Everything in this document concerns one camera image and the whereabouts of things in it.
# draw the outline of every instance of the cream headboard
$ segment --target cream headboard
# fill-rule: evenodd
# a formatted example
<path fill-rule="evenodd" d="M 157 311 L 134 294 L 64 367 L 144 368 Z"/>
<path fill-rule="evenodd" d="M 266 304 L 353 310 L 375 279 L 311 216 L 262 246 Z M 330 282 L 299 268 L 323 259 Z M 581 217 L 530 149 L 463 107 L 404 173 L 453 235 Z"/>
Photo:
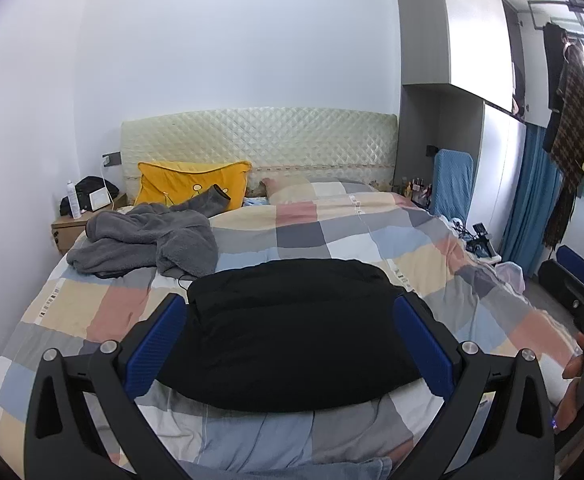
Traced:
<path fill-rule="evenodd" d="M 121 156 L 126 191 L 139 189 L 142 160 L 233 162 L 249 160 L 248 193 L 261 179 L 281 174 L 338 176 L 391 184 L 396 116 L 334 108 L 206 110 L 124 122 Z"/>

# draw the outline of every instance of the drawer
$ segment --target drawer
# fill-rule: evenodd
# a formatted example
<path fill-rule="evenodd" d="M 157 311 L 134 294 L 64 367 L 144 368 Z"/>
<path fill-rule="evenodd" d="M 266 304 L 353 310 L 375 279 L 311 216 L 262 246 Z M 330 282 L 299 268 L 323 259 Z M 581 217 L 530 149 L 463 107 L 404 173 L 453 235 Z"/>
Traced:
<path fill-rule="evenodd" d="M 85 231 L 85 226 L 69 226 L 61 228 L 53 228 L 52 235 L 56 242 L 56 247 L 61 254 L 66 254 L 81 233 Z"/>

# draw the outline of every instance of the floor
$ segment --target floor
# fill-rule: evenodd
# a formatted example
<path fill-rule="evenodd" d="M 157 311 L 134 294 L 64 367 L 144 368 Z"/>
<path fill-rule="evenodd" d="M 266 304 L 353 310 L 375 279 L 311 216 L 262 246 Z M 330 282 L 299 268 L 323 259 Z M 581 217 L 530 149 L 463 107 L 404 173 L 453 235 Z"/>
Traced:
<path fill-rule="evenodd" d="M 571 335 L 576 335 L 578 333 L 578 330 L 574 326 L 574 320 L 571 314 L 558 301 L 554 300 L 554 298 L 552 298 L 537 282 L 526 278 L 525 292 L 523 295 L 530 300 L 536 308 L 542 308 L 556 321 L 564 325 Z"/>

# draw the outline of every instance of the silver bolt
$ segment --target silver bolt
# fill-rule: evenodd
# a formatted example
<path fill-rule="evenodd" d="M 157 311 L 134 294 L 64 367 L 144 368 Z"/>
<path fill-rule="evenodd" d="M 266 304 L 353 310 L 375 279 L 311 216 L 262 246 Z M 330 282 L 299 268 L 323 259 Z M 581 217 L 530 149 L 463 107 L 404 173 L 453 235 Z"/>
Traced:
<path fill-rule="evenodd" d="M 53 361 L 56 359 L 58 352 L 56 348 L 48 348 L 46 351 L 43 352 L 43 360 L 44 361 Z"/>
<path fill-rule="evenodd" d="M 529 362 L 532 362 L 536 359 L 536 354 L 534 353 L 533 350 L 530 350 L 529 348 L 523 348 L 523 350 L 521 351 L 521 356 L 523 356 L 523 359 Z"/>
<path fill-rule="evenodd" d="M 105 343 L 101 343 L 101 352 L 104 354 L 111 354 L 114 352 L 118 347 L 118 343 L 116 341 L 112 341 L 112 339 L 105 341 Z"/>
<path fill-rule="evenodd" d="M 478 353 L 478 345 L 474 341 L 466 341 L 460 345 L 462 351 L 469 355 L 474 355 Z"/>

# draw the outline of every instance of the white cable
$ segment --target white cable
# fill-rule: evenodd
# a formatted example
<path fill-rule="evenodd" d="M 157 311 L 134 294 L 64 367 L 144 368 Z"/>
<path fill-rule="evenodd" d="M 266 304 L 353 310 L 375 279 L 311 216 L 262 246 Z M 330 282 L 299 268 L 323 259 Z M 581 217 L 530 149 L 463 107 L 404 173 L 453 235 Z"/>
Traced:
<path fill-rule="evenodd" d="M 105 191 L 108 194 L 108 197 L 110 197 L 110 202 L 112 202 L 112 211 L 114 211 L 114 199 L 112 198 L 112 195 L 110 194 L 110 190 L 108 189 L 108 185 L 105 183 L 105 177 L 103 176 L 103 164 L 105 164 L 105 160 L 101 159 L 101 178 L 103 179 L 103 186 L 105 187 Z"/>

